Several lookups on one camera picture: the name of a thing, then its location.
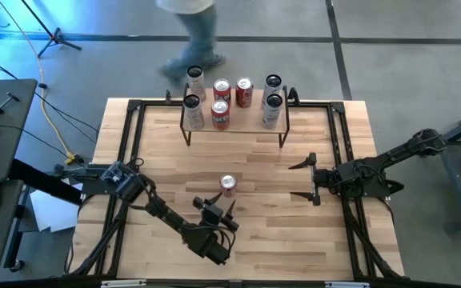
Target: concrete floor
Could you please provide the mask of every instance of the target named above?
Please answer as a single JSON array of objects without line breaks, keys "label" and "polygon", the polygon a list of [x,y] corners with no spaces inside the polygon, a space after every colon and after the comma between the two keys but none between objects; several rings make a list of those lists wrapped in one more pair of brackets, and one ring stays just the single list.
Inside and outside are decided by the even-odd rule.
[{"label": "concrete floor", "polygon": [[[219,35],[331,36],[324,0],[216,2]],[[4,3],[26,31],[42,32],[20,2]],[[152,0],[30,4],[49,27],[60,26],[71,34],[186,34]],[[334,0],[334,5],[342,37],[461,38],[461,0]],[[0,23],[9,21],[0,8]],[[16,29],[12,24],[6,30]],[[45,43],[33,44],[42,47]],[[182,42],[75,44],[83,51],[56,46],[44,54],[42,64],[50,86],[47,97],[93,126],[100,123],[108,97],[163,96],[168,84],[155,70],[183,46]],[[275,72],[287,85],[297,87],[302,98],[343,99],[330,43],[224,42],[218,51],[229,62],[211,71],[208,82],[241,75],[260,79]],[[445,132],[461,119],[461,45],[346,44],[343,56],[353,99],[367,102],[378,152],[405,142],[422,128]],[[20,78],[38,78],[37,64],[22,40],[0,39],[0,65]],[[0,72],[0,78],[8,77]],[[74,152],[93,154],[93,143],[70,131],[54,113],[51,116]],[[59,147],[38,101],[26,129]],[[18,158],[40,170],[50,170],[63,160],[27,135],[22,137]],[[406,185],[391,202],[406,275],[461,284],[461,234],[450,236],[443,231],[445,223],[461,218],[461,209],[440,160],[414,158],[388,172],[389,178]],[[0,281],[60,275],[69,237],[70,231],[26,235],[18,257],[27,267],[15,274],[1,270]],[[44,255],[53,262],[44,263]]]}]

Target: tripod stand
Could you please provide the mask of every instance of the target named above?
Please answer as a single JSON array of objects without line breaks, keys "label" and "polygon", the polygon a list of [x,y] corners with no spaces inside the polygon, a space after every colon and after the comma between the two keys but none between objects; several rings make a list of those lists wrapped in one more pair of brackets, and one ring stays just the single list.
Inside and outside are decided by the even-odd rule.
[{"label": "tripod stand", "polygon": [[36,15],[35,12],[33,12],[33,10],[31,9],[30,6],[28,6],[28,3],[26,3],[26,1],[24,0],[21,0],[22,3],[26,6],[26,8],[28,8],[28,10],[32,13],[32,15],[35,17],[35,19],[37,19],[38,23],[40,23],[40,26],[42,28],[44,28],[44,31],[47,32],[49,34],[49,42],[46,44],[46,46],[44,46],[44,48],[42,48],[40,50],[40,52],[38,53],[38,57],[40,58],[42,56],[42,54],[46,51],[46,49],[51,46],[51,43],[54,42],[54,45],[56,44],[63,44],[63,45],[67,45],[69,47],[72,47],[76,50],[81,50],[81,47],[80,46],[76,46],[70,42],[67,42],[63,39],[63,35],[62,35],[62,31],[60,30],[60,28],[56,28],[56,30],[54,31],[54,34],[52,34],[46,27],[46,25],[44,25],[44,23],[42,23],[42,21],[40,20],[40,18]]}]

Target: wooden platform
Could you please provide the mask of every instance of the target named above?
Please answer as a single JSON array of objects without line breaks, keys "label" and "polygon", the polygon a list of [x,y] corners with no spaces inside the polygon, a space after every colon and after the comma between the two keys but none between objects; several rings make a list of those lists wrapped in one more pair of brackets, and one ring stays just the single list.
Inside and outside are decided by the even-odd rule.
[{"label": "wooden platform", "polygon": [[236,104],[235,89],[232,90],[230,96],[232,101],[230,103],[230,125],[228,129],[217,130],[213,127],[213,118],[211,114],[211,107],[214,103],[213,90],[206,89],[206,101],[202,103],[202,115],[204,115],[205,125],[202,129],[193,129],[184,115],[183,127],[186,131],[199,131],[199,132],[227,132],[227,133],[253,133],[253,134],[284,134],[287,129],[286,120],[286,107],[284,92],[280,91],[279,95],[282,96],[284,103],[280,110],[279,120],[277,125],[272,129],[263,127],[263,111],[261,109],[261,102],[263,101],[263,90],[254,90],[252,94],[252,103],[248,108],[241,108]]},{"label": "wooden platform", "polygon": [[[94,163],[110,164],[117,158],[126,114],[125,98],[110,98],[102,121]],[[364,102],[345,102],[355,157],[376,154]],[[120,278],[351,279],[351,265],[339,200],[321,189],[322,205],[291,191],[310,191],[309,170],[288,170],[309,152],[318,154],[318,166],[331,168],[333,153],[325,111],[291,109],[291,132],[279,149],[278,136],[269,134],[201,133],[186,146],[179,129],[179,107],[146,109],[138,156],[145,160],[141,172],[154,179],[158,193],[186,219],[197,222],[194,196],[218,193],[223,173],[238,179],[235,220],[240,227],[230,259],[216,266],[188,250],[171,228],[144,211],[130,210],[122,245]],[[128,151],[132,143],[130,132]],[[74,236],[72,270],[92,251],[101,236],[107,196],[92,198],[79,215]],[[145,204],[142,195],[136,203]],[[403,274],[391,216],[377,199],[365,198],[371,241]],[[113,250],[110,244],[106,259]],[[363,250],[359,246],[363,271]]]}]

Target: elevated shelf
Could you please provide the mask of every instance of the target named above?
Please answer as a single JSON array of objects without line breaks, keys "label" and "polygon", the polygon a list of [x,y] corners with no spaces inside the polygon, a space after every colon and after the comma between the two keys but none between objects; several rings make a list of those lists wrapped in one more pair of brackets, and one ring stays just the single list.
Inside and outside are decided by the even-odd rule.
[{"label": "elevated shelf", "polygon": [[[184,113],[184,107],[181,113],[181,130],[186,140],[186,144],[190,145],[191,132],[219,132],[219,133],[251,133],[251,134],[278,134],[280,146],[283,146],[289,132],[289,109],[287,106],[287,88],[279,91],[279,95],[283,97],[283,104],[280,110],[279,120],[277,125],[272,129],[263,127],[263,110],[261,109],[261,101],[263,100],[263,90],[254,90],[252,94],[252,103],[248,108],[239,107],[236,104],[235,89],[231,92],[230,104],[230,125],[225,130],[217,130],[213,127],[213,119],[211,114],[211,106],[214,103],[212,89],[206,89],[206,101],[202,102],[202,114],[204,116],[204,127],[202,129],[194,129],[191,127],[187,116]],[[190,89],[186,91],[186,95],[191,94]]]}]

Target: aluminum can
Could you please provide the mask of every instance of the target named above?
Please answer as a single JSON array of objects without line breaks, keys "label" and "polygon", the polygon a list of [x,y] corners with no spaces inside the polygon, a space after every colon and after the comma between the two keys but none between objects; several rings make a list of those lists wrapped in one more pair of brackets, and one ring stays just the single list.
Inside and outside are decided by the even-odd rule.
[{"label": "aluminum can", "polygon": [[282,79],[278,75],[271,74],[268,75],[268,77],[266,77],[266,84],[264,85],[263,102],[261,103],[261,109],[264,108],[264,104],[266,104],[266,98],[268,96],[279,93],[281,84]]},{"label": "aluminum can", "polygon": [[220,190],[223,197],[231,198],[236,195],[238,179],[233,174],[225,174],[220,178]]},{"label": "aluminum can", "polygon": [[241,77],[236,84],[236,104],[242,108],[250,107],[254,83],[248,77]]},{"label": "aluminum can", "polygon": [[213,114],[213,126],[218,130],[225,130],[231,124],[231,111],[229,104],[223,100],[218,100],[211,107]]},{"label": "aluminum can", "polygon": [[280,110],[282,109],[282,97],[278,94],[272,94],[267,97],[263,111],[263,126],[266,129],[273,129],[277,126]]},{"label": "aluminum can", "polygon": [[182,104],[191,128],[202,129],[204,127],[204,115],[202,114],[200,98],[195,94],[190,94],[184,98]]},{"label": "aluminum can", "polygon": [[214,100],[223,100],[231,106],[231,84],[226,79],[218,79],[213,85]]},{"label": "aluminum can", "polygon": [[200,101],[206,101],[206,87],[204,86],[204,71],[202,67],[196,65],[190,66],[186,73],[191,93],[197,95]]}]

